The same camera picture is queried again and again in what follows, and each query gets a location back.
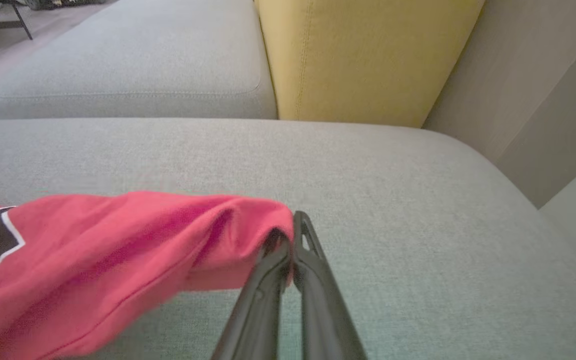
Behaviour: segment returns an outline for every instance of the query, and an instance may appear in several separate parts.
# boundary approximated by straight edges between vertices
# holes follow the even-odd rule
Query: seam
[[[117,93],[103,93],[103,92],[90,92],[90,93],[59,93],[59,94],[48,94],[48,95],[37,95],[37,96],[2,96],[0,99],[36,99],[36,98],[75,98],[77,96],[225,96],[225,97],[235,97],[247,95],[255,92],[259,89],[261,85],[261,74],[259,74],[259,80],[254,86],[254,88],[247,91],[241,92],[204,92],[204,93],[194,93],[185,91],[169,91],[169,92],[136,92],[136,91],[126,91]]]
[[[308,3],[306,10],[306,34],[303,44],[301,45],[301,74],[299,75],[299,89],[297,91],[297,103],[295,104],[295,118],[300,118],[302,111],[302,96],[304,95],[304,82],[306,81],[306,61],[308,60],[308,41],[311,39],[311,25],[313,23],[313,4],[314,0]]]
[[[256,25],[253,25],[254,32],[256,32],[256,59],[257,59],[257,70],[259,70],[259,82],[256,87],[261,85],[261,80],[263,79],[264,75],[262,73],[262,66],[265,64],[268,66],[268,76],[270,76],[270,62],[268,61],[268,56],[266,55],[266,43],[264,42],[264,35],[261,30],[261,19],[259,18],[259,14],[257,13],[257,6],[253,2],[253,18],[256,18]],[[272,91],[272,98],[275,98],[275,92]],[[261,101],[259,101],[259,96],[253,96],[254,103],[256,104],[256,112],[259,119],[263,118],[263,110],[261,109]]]
[[[246,93],[238,94],[184,94],[184,93],[90,93],[73,95],[39,95],[39,96],[0,96],[0,101],[43,101],[46,99],[76,99],[76,98],[245,98]]]
[[[260,62],[260,67],[261,64],[266,64],[267,66],[267,74],[268,74],[268,80],[270,80],[270,91],[272,91],[272,107],[273,109],[271,109],[271,111],[274,112],[274,119],[279,119],[279,101],[277,100],[277,92],[275,91],[275,81],[273,78],[273,72],[271,71],[271,66],[270,66],[270,55],[268,54],[268,48],[266,47],[266,38],[264,37],[264,29],[261,25],[261,16],[260,14],[257,14],[257,25],[258,25],[258,29],[259,29],[259,33],[258,33],[258,38],[259,38],[259,45],[258,45],[258,50],[259,50],[259,62]],[[259,73],[259,82],[261,82],[261,70]],[[258,110],[259,110],[259,117],[262,118],[263,114],[262,114],[262,109],[261,109],[261,101],[259,100],[259,98],[257,97],[256,99],[257,105],[258,105]]]

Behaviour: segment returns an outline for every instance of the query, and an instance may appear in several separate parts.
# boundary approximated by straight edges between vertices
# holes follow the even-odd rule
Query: sofa backrest
[[[421,127],[484,0],[255,0],[279,119]]]

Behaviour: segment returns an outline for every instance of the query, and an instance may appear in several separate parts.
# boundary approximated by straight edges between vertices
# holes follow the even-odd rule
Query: red fabric
[[[238,196],[49,196],[7,216],[25,241],[0,263],[0,358],[98,350],[181,290],[239,288],[290,209]]]

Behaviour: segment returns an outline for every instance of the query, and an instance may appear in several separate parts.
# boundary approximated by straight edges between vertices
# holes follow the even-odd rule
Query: gray cushion
[[[0,81],[0,119],[276,119],[252,0],[119,0]]]
[[[308,212],[370,359],[576,359],[576,255],[450,137],[292,121],[0,121],[0,203],[141,190]],[[237,295],[179,294],[88,359],[209,359]],[[281,314],[281,359],[298,359],[294,287]]]

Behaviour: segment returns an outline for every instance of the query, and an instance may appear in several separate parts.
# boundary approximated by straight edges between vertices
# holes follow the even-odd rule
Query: black metal leg
[[[19,18],[19,22],[21,23],[21,26],[25,30],[25,33],[28,35],[28,38],[30,38],[30,40],[32,40],[33,35],[30,34],[30,31],[28,30],[28,27],[26,26],[24,19],[21,18],[21,14],[19,13],[19,10],[17,9],[17,5],[14,2],[12,3],[12,8],[14,9],[14,13],[16,14],[16,16]]]

